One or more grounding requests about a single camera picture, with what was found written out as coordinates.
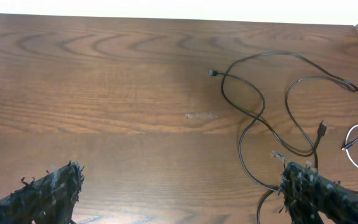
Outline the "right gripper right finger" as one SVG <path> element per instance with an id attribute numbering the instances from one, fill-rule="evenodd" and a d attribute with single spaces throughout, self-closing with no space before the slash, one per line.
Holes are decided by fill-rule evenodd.
<path id="1" fill-rule="evenodd" d="M 322 223 L 320 213 L 334 223 L 358 224 L 358 194 L 319 175 L 310 163 L 284 163 L 278 191 L 292 223 Z"/>

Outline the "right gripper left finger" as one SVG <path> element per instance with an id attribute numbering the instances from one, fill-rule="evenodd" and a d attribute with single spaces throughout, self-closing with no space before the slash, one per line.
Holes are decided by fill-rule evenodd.
<path id="1" fill-rule="evenodd" d="M 75 203 L 85 179 L 84 167 L 77 161 L 47 172 L 39 180 L 0 199 L 0 223 L 73 223 Z"/>

